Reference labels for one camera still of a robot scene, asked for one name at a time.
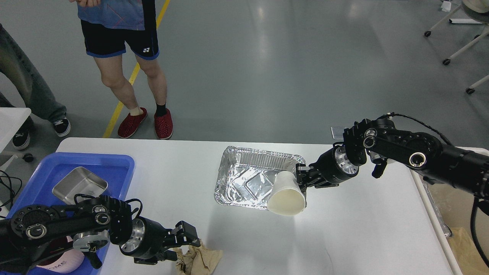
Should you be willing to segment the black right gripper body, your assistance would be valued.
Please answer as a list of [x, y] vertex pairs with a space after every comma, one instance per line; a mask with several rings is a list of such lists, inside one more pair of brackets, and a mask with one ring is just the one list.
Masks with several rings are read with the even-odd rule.
[[309, 167], [309, 177], [313, 179], [310, 186], [315, 188], [339, 186], [339, 183], [355, 177], [359, 172], [359, 167], [348, 159], [344, 146], [334, 146]]

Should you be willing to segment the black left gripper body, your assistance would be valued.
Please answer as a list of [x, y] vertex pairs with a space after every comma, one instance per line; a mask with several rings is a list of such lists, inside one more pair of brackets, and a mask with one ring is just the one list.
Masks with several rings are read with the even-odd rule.
[[170, 230], [148, 218], [138, 217], [132, 221], [132, 233], [128, 241], [120, 245], [120, 252], [133, 257], [136, 264], [156, 265], [157, 253], [164, 252], [164, 241]]

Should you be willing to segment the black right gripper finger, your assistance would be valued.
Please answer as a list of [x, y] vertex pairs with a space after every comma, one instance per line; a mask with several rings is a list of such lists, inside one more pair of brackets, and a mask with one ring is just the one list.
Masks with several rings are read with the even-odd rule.
[[307, 191], [307, 188], [312, 186], [311, 183], [314, 180], [314, 167], [309, 167], [306, 164], [296, 164], [296, 178], [299, 189], [301, 191]]

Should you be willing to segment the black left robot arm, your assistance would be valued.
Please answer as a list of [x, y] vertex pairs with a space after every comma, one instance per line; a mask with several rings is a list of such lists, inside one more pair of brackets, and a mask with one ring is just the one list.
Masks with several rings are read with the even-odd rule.
[[180, 221], [174, 229], [141, 216], [142, 206], [107, 195], [77, 194], [74, 205], [28, 205], [1, 221], [1, 270], [27, 274], [40, 263], [77, 249], [98, 269], [98, 249], [108, 242], [136, 264], [178, 259], [173, 248], [200, 247], [197, 230]]

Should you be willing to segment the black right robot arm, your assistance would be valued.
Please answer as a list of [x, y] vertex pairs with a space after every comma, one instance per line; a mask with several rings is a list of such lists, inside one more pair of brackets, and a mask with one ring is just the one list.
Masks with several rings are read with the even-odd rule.
[[482, 251], [476, 235], [476, 214], [488, 214], [489, 158], [487, 155], [455, 147], [439, 131], [421, 122], [435, 132], [398, 130], [388, 113], [375, 120], [364, 119], [345, 128], [343, 140], [332, 145], [316, 162], [297, 164], [296, 175], [300, 191], [307, 188], [336, 187], [358, 174], [359, 167], [370, 159], [374, 164], [372, 176], [380, 178], [389, 160], [399, 162], [421, 175], [431, 184], [446, 183], [474, 196], [470, 214], [470, 233], [484, 263], [488, 258]]

